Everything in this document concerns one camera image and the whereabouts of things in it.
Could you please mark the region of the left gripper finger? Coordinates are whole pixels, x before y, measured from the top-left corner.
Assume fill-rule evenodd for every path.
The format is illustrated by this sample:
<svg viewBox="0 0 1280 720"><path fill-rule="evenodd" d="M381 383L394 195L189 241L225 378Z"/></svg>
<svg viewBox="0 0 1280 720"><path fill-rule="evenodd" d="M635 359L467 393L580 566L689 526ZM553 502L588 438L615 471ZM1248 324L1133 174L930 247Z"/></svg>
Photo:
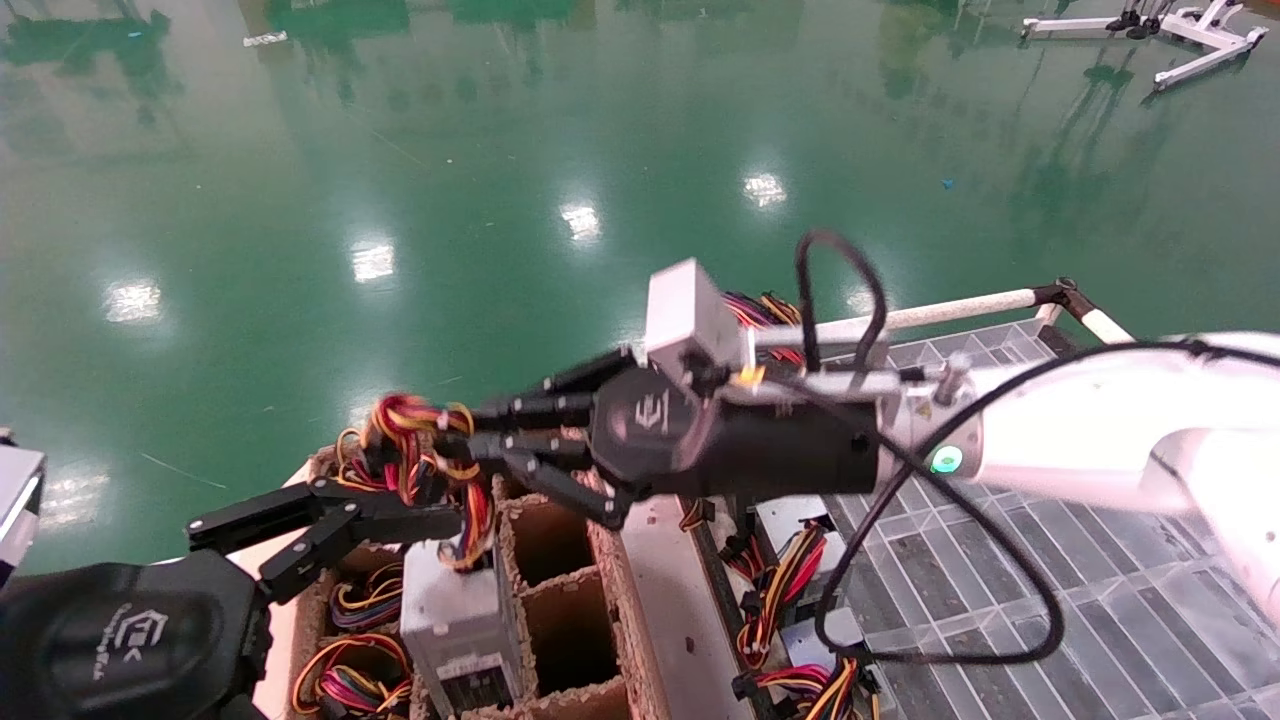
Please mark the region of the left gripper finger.
<svg viewBox="0 0 1280 720"><path fill-rule="evenodd" d="M462 512L447 503L410 507L390 501L310 500L302 533L259 569L268 600L284 605L335 569L361 544L415 544L448 541L461 533Z"/></svg>
<svg viewBox="0 0 1280 720"><path fill-rule="evenodd" d="M234 553L292 534L292 553L337 553L346 548L346 502L332 480L283 486L195 518L187 550Z"/></svg>

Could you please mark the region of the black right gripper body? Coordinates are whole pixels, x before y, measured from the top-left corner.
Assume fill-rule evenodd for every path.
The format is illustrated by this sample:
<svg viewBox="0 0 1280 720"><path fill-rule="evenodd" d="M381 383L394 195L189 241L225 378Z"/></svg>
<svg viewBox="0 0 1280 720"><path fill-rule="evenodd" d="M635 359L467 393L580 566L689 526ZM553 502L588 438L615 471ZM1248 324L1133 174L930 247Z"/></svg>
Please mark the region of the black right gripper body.
<svg viewBox="0 0 1280 720"><path fill-rule="evenodd" d="M879 475L877 443L824 409L705 402L646 368L600 387L588 436L599 474L640 497L869 495Z"/></svg>

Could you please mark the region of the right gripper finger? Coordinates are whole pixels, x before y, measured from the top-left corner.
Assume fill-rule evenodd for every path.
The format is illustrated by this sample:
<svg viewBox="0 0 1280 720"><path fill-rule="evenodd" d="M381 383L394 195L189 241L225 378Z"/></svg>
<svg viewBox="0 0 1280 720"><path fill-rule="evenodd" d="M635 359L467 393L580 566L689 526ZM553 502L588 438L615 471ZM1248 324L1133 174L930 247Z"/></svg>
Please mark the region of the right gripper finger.
<svg viewBox="0 0 1280 720"><path fill-rule="evenodd" d="M588 443L548 433L481 433L468 441L474 461L544 495L605 528L625 527L636 492L599 469Z"/></svg>
<svg viewBox="0 0 1280 720"><path fill-rule="evenodd" d="M492 398L470 410L476 432L550 430L590 423L596 395L616 377L637 368L627 345L543 377L535 386Z"/></svg>

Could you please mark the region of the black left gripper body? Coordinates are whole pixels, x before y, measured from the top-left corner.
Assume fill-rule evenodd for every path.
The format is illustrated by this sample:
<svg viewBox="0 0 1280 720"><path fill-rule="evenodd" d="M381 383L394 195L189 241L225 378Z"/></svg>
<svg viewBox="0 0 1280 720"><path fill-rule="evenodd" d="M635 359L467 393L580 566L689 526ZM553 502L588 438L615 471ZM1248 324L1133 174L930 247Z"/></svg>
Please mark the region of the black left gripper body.
<svg viewBox="0 0 1280 720"><path fill-rule="evenodd" d="M268 597L219 553L101 562L3 591L5 719L260 719Z"/></svg>

